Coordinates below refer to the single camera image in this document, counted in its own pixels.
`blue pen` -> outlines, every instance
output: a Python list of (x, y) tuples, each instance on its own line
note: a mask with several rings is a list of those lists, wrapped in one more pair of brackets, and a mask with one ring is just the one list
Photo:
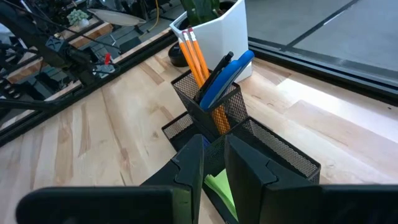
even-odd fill
[(224, 70), (217, 76), (214, 82), (211, 84), (203, 99), (200, 102), (200, 107), (207, 110), (212, 106), (219, 97), (223, 95), (225, 90), (235, 81), (235, 79), (241, 74), (241, 72), (247, 67), (247, 65), (253, 60), (254, 53), (251, 50), (246, 51), (242, 56), (233, 60), (227, 65)]

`white pot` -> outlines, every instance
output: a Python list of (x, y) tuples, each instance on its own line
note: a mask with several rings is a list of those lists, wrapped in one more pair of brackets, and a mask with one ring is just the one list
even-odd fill
[(88, 22), (87, 19), (82, 19), (79, 22), (77, 22), (77, 26), (80, 28), (84, 28), (86, 26), (88, 26), (90, 23)]
[[(178, 29), (187, 18), (187, 12), (170, 24), (177, 37), (183, 40), (182, 31)], [(199, 42), (209, 69), (214, 69), (228, 52), (234, 53), (233, 60), (238, 59), (249, 48), (248, 25), (244, 0), (238, 0), (228, 11), (217, 19), (192, 27)], [(243, 70), (235, 82), (251, 76), (251, 63)]]

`wooden desk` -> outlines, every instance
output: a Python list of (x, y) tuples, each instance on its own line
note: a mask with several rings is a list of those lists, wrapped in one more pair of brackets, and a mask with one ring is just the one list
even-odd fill
[[(0, 217), (62, 185), (139, 185), (175, 151), (161, 127), (185, 111), (165, 49), (0, 149)], [(322, 164), (321, 183), (398, 183), (398, 108), (255, 60), (251, 116)], [(224, 223), (205, 194), (200, 223)]]
[[(97, 21), (96, 19), (90, 19), (90, 24), (92, 25)], [(87, 37), (90, 37), (92, 39), (97, 39), (98, 37), (101, 37), (102, 35), (108, 34), (112, 32), (112, 24), (109, 24), (107, 22), (104, 22), (103, 24), (99, 25), (98, 27), (95, 27), (94, 29), (88, 31), (85, 33)], [(65, 38), (72, 36), (72, 33), (70, 31), (68, 32), (63, 32), (63, 35)], [(77, 37), (76, 39), (71, 40), (69, 43), (75, 46), (76, 48), (82, 47), (85, 44), (88, 44), (91, 40), (84, 38), (84, 37)], [(20, 60), (20, 63), (27, 60), (28, 58), (31, 58), (35, 56), (35, 54), (32, 53), (26, 53), (22, 59)], [(29, 75), (38, 72), (40, 70), (40, 64), (42, 63), (42, 58), (34, 60), (33, 62), (13, 71), (10, 73), (10, 75), (7, 77), (7, 79), (11, 83), (16, 83), (19, 80), (28, 77)]]

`green sticky note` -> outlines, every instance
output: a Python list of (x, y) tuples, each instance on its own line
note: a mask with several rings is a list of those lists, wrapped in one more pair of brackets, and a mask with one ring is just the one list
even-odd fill
[(221, 171), (216, 177), (207, 175), (205, 178), (205, 184), (209, 186), (211, 190), (217, 193), (222, 199), (232, 216), (238, 220), (235, 210), (234, 200), (232, 198), (231, 189), (229, 187), (228, 178), (226, 176), (226, 170)]

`black pen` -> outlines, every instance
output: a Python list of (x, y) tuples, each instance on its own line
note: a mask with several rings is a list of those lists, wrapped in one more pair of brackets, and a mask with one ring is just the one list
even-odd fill
[(214, 80), (216, 80), (217, 76), (221, 73), (222, 69), (225, 68), (231, 62), (231, 59), (233, 56), (234, 56), (234, 53), (229, 52), (220, 60), (220, 62), (218, 62), (218, 65), (216, 66), (216, 68), (213, 70), (213, 72), (210, 74), (209, 78), (205, 81), (203, 86), (201, 86), (201, 88), (196, 93), (195, 97), (193, 98), (193, 100), (195, 102), (200, 103), (201, 99), (207, 92), (207, 89), (209, 88), (209, 86), (211, 86), (211, 84), (214, 82)]

